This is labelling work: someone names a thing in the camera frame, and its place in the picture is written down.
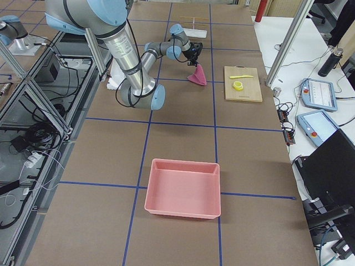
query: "pink cloth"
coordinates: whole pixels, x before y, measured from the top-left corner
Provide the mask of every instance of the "pink cloth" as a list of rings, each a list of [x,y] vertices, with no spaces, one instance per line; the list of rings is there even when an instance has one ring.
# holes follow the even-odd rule
[[[193,83],[196,83],[196,84],[199,84],[202,86],[207,85],[205,72],[200,64],[197,65],[195,72],[192,75],[188,76],[187,79]]]

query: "small robot arm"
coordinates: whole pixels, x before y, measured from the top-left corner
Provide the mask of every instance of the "small robot arm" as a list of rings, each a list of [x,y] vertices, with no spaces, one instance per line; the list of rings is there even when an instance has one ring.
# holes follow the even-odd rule
[[[28,50],[34,46],[19,18],[13,15],[0,18],[0,40],[6,46],[15,41],[20,50]]]
[[[49,26],[67,33],[84,35],[90,28],[112,53],[126,76],[120,89],[126,107],[159,110],[165,101],[165,88],[148,75],[157,58],[167,55],[178,60],[182,52],[190,65],[197,65],[201,43],[190,43],[178,24],[170,29],[171,39],[163,43],[148,43],[138,57],[125,30],[127,10],[125,0],[45,0]]]

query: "pink bin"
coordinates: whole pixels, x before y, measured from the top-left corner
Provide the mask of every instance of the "pink bin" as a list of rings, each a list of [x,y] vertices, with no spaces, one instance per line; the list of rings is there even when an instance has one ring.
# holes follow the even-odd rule
[[[220,166],[153,159],[144,208],[153,214],[204,219],[220,216]]]

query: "water bottle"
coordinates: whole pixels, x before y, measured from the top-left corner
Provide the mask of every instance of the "water bottle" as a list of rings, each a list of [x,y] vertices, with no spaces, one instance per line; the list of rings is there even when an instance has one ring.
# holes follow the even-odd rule
[[[324,63],[322,68],[318,71],[319,76],[327,76],[329,72],[335,68],[340,59],[343,57],[344,50],[342,48],[336,49]]]

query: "yellow spoon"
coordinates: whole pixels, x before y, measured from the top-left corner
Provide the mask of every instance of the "yellow spoon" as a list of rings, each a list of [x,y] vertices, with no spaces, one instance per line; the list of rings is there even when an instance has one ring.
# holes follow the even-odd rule
[[[229,76],[230,79],[240,79],[240,78],[253,78],[251,75],[241,75],[241,76]]]

